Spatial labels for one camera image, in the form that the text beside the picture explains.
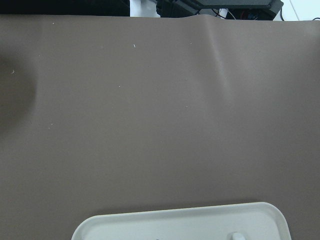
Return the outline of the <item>beige rabbit tray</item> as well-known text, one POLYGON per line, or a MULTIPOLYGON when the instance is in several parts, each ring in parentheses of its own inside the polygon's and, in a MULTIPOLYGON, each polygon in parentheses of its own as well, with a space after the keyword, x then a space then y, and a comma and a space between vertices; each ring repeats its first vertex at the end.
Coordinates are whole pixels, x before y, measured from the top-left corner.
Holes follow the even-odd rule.
POLYGON ((290 240, 281 211, 267 202, 96 215, 73 240, 290 240))

